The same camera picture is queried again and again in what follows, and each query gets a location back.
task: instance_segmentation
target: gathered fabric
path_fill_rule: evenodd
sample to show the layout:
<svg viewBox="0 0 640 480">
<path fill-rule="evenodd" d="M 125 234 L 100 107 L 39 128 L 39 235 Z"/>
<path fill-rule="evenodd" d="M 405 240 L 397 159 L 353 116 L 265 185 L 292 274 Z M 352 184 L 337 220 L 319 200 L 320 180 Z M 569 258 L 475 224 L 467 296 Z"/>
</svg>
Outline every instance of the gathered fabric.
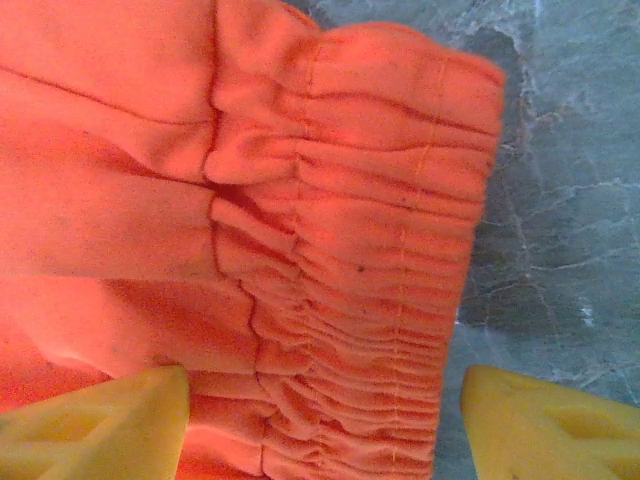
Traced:
<svg viewBox="0 0 640 480">
<path fill-rule="evenodd" d="M 0 31 L 0 410 L 181 364 L 178 479 L 430 478 L 502 72 L 275 0 Z"/>
</svg>

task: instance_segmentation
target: orange garment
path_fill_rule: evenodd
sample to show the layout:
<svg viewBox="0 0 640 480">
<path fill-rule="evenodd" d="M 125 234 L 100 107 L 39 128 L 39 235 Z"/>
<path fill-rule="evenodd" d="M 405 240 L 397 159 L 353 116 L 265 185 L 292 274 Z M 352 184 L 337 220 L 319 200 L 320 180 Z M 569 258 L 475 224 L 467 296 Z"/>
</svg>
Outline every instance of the orange garment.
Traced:
<svg viewBox="0 0 640 480">
<path fill-rule="evenodd" d="M 0 32 L 0 410 L 180 363 L 179 479 L 428 478 L 502 73 L 274 0 Z"/>
</svg>

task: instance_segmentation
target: gray marble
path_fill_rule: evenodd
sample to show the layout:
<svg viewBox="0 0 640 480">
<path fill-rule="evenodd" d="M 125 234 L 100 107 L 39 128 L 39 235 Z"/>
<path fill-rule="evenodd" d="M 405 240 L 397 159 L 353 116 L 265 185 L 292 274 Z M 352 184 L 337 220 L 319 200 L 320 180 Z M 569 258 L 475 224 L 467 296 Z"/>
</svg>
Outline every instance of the gray marble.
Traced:
<svg viewBox="0 0 640 480">
<path fill-rule="evenodd" d="M 509 75 L 451 343 L 436 480 L 475 479 L 458 407 L 471 364 L 640 406 L 640 1 L 289 3 L 327 28 L 403 23 Z"/>
</svg>

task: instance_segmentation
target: yellow plastic object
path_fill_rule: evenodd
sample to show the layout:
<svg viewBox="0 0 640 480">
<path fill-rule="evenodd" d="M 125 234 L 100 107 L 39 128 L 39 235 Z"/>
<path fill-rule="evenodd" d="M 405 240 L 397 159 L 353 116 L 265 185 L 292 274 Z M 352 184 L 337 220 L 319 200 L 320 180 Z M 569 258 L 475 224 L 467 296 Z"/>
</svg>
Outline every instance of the yellow plastic object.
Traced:
<svg viewBox="0 0 640 480">
<path fill-rule="evenodd" d="M 38 402 L 0 415 L 0 479 L 173 479 L 188 420 L 182 367 Z"/>
<path fill-rule="evenodd" d="M 479 480 L 640 480 L 640 409 L 495 367 L 461 409 Z"/>
</svg>

